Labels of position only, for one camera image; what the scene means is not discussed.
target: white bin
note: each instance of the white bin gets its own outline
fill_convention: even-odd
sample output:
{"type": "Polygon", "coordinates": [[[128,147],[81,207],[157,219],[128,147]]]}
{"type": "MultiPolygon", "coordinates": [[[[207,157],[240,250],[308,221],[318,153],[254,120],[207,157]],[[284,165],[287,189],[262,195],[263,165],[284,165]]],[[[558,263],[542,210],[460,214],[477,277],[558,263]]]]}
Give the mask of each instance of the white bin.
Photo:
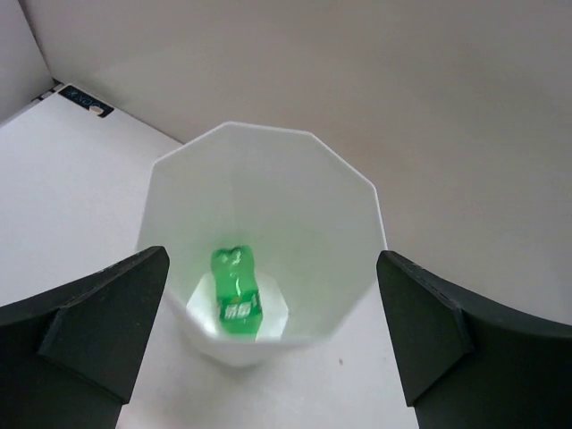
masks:
{"type": "Polygon", "coordinates": [[[309,132],[236,122],[156,161],[138,248],[151,245],[171,257],[167,293],[193,344],[233,366],[330,337],[386,248],[370,181],[309,132]],[[251,340],[217,329],[208,280],[211,253],[242,244],[264,313],[251,340]]]}

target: bottle label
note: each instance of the bottle label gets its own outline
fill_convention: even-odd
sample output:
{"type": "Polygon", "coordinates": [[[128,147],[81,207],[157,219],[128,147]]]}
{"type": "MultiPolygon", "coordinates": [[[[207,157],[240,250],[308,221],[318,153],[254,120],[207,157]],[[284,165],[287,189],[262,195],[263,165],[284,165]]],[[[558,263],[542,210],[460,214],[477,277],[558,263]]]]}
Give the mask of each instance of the bottle label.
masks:
{"type": "Polygon", "coordinates": [[[222,321],[246,319],[262,313],[258,291],[245,292],[239,297],[218,299],[222,321]]]}

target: black label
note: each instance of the black label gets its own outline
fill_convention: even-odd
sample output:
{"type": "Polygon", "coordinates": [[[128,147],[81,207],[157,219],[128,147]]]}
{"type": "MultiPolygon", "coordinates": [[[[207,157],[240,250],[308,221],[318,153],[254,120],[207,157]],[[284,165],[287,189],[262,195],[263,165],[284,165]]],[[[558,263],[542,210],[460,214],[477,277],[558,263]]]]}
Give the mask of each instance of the black label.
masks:
{"type": "Polygon", "coordinates": [[[59,94],[62,97],[66,97],[76,105],[80,105],[84,109],[94,112],[100,118],[105,118],[108,114],[115,110],[114,107],[111,107],[110,105],[107,105],[102,101],[93,98],[91,95],[86,94],[82,90],[77,89],[72,85],[68,85],[62,89],[59,94]]]}

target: bottle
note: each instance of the bottle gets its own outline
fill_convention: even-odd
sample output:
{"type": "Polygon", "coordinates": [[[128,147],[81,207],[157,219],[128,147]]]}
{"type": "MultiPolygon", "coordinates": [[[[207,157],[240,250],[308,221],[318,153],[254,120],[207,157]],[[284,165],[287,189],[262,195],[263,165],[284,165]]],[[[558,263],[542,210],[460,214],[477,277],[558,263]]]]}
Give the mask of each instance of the bottle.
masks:
{"type": "Polygon", "coordinates": [[[211,256],[211,271],[223,329],[231,334],[256,335],[262,307],[250,246],[220,248],[211,256]]]}

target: white container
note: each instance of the white container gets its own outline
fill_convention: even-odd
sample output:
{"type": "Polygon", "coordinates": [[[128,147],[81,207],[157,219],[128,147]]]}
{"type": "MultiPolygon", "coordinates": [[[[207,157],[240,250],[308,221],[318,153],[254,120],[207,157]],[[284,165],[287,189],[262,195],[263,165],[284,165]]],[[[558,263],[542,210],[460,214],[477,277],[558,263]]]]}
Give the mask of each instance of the white container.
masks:
{"type": "Polygon", "coordinates": [[[138,248],[157,244],[171,257],[167,293],[181,326],[232,366],[330,337],[375,283],[386,248],[368,179],[309,132],[236,122],[155,162],[138,248]],[[211,253],[242,244],[264,313],[255,340],[218,328],[208,279],[211,253]]]}

